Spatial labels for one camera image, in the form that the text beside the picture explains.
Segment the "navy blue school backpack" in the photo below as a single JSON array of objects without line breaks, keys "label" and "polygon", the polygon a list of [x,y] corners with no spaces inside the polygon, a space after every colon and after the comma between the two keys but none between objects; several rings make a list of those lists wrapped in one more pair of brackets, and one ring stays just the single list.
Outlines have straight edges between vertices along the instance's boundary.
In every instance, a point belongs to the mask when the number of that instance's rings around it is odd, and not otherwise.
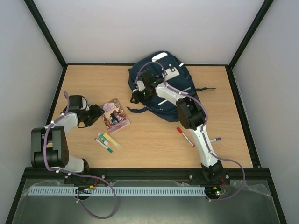
[{"label": "navy blue school backpack", "polygon": [[150,111],[168,122],[178,122],[176,102],[214,87],[196,88],[187,67],[168,51],[158,51],[135,63],[129,70],[128,84],[132,90],[130,102],[142,103],[142,109],[129,109],[132,113]]}]

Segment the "pink illustrated paperback book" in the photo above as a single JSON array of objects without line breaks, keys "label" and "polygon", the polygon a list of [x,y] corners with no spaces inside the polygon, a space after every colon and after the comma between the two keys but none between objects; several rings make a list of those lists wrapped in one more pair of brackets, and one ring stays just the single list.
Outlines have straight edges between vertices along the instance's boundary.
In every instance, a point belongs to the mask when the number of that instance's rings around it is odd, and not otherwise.
[{"label": "pink illustrated paperback book", "polygon": [[130,121],[119,100],[114,98],[100,106],[104,111],[102,119],[108,133],[114,133],[130,124]]}]

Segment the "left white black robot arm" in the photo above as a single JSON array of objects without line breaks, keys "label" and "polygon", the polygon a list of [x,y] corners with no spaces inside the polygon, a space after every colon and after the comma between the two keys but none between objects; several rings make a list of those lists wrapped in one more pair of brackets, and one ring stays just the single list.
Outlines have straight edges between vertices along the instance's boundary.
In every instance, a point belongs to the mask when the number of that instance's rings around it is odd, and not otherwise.
[{"label": "left white black robot arm", "polygon": [[86,169],[85,159],[70,154],[66,134],[73,128],[90,127],[104,114],[98,105],[91,105],[82,95],[68,95],[67,106],[59,117],[44,127],[31,131],[31,165],[34,168],[46,168],[48,171],[82,173]]}]

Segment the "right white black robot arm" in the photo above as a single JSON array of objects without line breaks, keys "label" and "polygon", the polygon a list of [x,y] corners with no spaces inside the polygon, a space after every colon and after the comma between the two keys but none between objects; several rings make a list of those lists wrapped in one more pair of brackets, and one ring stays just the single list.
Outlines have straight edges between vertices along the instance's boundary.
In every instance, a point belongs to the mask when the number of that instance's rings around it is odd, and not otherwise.
[{"label": "right white black robot arm", "polygon": [[136,90],[132,92],[131,102],[145,104],[157,96],[176,106],[181,125],[190,131],[199,151],[203,177],[210,183],[218,180],[223,166],[208,137],[208,115],[197,93],[178,90],[168,84],[165,77],[156,77],[150,71],[139,73],[134,85]]}]

